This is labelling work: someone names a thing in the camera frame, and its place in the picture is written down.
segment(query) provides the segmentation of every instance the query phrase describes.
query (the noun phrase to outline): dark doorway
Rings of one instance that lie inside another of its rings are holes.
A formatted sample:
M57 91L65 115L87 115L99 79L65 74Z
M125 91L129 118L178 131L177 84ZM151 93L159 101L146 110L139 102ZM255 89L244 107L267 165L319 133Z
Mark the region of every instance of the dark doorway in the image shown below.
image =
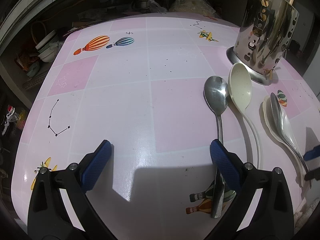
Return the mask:
M310 31L309 40L307 41L307 44L303 51L303 59L307 62L308 66L310 65L317 51L317 48L319 47L319 44L320 44L319 34L320 34L320 19L318 16L315 15L313 27Z

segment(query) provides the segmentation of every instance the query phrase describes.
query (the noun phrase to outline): orange striped hot air balloon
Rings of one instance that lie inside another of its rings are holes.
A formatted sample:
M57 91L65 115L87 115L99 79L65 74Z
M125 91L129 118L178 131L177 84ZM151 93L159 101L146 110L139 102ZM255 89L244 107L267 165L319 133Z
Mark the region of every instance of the orange striped hot air balloon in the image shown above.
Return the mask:
M102 48L104 45L106 45L109 42L110 38L106 35L98 36L94 38L92 41L90 41L84 48L77 49L73 55L78 55L81 51L91 51Z

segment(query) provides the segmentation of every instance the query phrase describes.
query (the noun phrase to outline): metal screw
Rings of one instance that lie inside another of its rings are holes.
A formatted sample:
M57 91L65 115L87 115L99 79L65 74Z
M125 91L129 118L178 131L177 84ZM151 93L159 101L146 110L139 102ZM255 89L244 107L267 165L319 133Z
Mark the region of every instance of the metal screw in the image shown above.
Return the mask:
M281 174L282 170L279 167L275 167L275 172L278 173L278 174Z
M74 171L76 168L78 168L78 163L71 163L69 165L69 169L72 170L72 171Z
M41 174L45 174L47 172L47 168L46 167L42 167L41 169L40 169L40 173Z
M247 170L252 170L253 169L253 165L251 163L245 163L244 164L244 167L247 169Z

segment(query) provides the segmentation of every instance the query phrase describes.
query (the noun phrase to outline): cable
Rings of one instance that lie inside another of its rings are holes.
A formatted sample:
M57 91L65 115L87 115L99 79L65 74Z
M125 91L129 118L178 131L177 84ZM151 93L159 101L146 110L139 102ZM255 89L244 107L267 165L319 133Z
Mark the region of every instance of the cable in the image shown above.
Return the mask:
M35 23L41 23L41 24L43 25L44 30L45 30L45 36L47 36L47 30L46 30L46 28L45 28L44 22L51 20L52 18L54 18L55 16L57 16L57 15L58 15L59 13L61 13L62 11L66 10L66 9L70 9L70 8L72 8L73 6L76 6L77 4L79 4L79 3L83 2L83 1L85 1L85 0L79 0L78 2L74 3L73 5L70 5L70 6L68 6L68 7L63 8L62 10L58 11L56 14L54 14L53 16L51 16L51 17L48 18L48 19L33 22L33 23L31 24L31 26L30 26L30 32L31 32L31 36L32 36L32 39L33 39L34 43L35 43L36 45L38 44L38 42L37 42L37 40L36 40L36 38L34 37L34 34L33 34L33 25L34 25Z
M45 19L45 20L42 20L42 22L46 22L46 21L51 20L53 17L55 17L57 14L61 13L62 11L65 11L65 10L67 10L67 9L70 9L70 8L72 8L73 6L79 4L79 3L83 2L83 1L85 1L85 0L79 0L78 2L74 3L73 5L70 5L70 6L68 6L68 7L63 8L62 10L58 11L56 14L54 14L54 15L51 16L50 18Z

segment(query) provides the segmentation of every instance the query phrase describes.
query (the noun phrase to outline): utensil holder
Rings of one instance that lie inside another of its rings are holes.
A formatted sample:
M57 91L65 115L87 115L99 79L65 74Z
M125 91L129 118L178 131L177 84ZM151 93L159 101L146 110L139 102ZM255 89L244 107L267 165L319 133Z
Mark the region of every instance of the utensil holder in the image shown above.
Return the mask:
M253 81L270 85L298 16L286 0L248 0L236 44L227 50L228 59L244 64Z

